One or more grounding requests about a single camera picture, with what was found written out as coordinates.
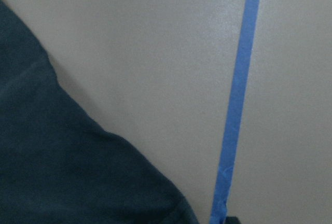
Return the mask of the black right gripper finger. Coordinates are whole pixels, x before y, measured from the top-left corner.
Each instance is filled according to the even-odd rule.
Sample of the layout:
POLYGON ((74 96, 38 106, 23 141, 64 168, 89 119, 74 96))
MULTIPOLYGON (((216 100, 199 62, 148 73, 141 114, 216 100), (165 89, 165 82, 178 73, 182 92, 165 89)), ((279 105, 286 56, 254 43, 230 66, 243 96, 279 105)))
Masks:
POLYGON ((227 216, 225 219, 225 224, 241 224, 241 222, 236 216, 227 216))

